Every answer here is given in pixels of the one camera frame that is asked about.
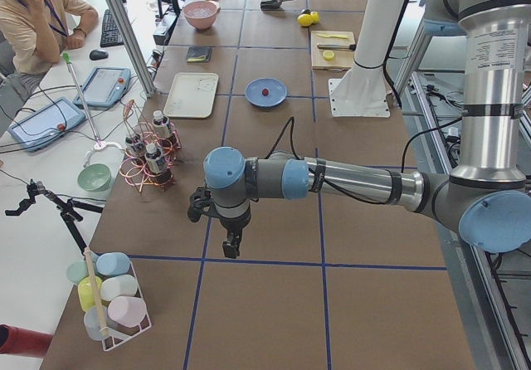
blue plate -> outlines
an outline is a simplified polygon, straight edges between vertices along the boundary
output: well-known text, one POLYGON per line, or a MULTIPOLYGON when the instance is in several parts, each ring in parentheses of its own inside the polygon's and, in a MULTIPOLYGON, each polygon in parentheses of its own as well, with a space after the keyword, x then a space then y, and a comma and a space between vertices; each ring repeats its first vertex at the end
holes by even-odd
POLYGON ((274 78, 260 78, 251 81, 246 87, 246 98, 254 106, 270 108, 281 104, 288 95, 284 83, 274 78))

white tray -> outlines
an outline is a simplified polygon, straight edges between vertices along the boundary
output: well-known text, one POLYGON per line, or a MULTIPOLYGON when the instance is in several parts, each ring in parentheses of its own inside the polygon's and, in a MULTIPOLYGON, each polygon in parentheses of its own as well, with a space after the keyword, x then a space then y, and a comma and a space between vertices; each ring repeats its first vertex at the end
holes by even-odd
POLYGON ((164 114, 205 119, 212 113, 218 79, 219 75, 215 73, 177 73, 164 105, 164 114))

green bowl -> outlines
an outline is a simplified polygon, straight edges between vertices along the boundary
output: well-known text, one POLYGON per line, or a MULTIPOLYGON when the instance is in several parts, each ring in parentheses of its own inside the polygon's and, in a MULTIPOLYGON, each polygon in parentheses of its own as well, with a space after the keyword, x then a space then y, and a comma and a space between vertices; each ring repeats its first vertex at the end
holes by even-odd
POLYGON ((110 185, 110 169, 105 164, 91 164, 80 172, 77 184, 87 192, 103 192, 110 185))

pink bowl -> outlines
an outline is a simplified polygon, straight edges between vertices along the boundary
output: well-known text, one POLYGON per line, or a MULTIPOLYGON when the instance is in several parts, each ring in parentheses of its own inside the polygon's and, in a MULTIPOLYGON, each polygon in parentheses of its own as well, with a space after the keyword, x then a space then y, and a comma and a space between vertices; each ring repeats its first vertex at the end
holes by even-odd
POLYGON ((220 10, 219 3, 215 1, 196 1, 186 5, 183 13, 191 26, 205 30, 214 24, 220 10))

wristwatch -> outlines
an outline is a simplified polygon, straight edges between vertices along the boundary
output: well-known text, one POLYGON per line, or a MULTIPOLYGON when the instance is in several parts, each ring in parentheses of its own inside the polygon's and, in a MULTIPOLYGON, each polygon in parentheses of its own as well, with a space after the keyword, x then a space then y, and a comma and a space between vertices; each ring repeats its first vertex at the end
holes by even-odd
POLYGON ((76 27, 76 28, 74 28, 73 31, 74 31, 74 32, 82 32, 83 34, 85 34, 85 38, 86 38, 86 36, 87 36, 86 31, 83 30, 81 27, 76 27))

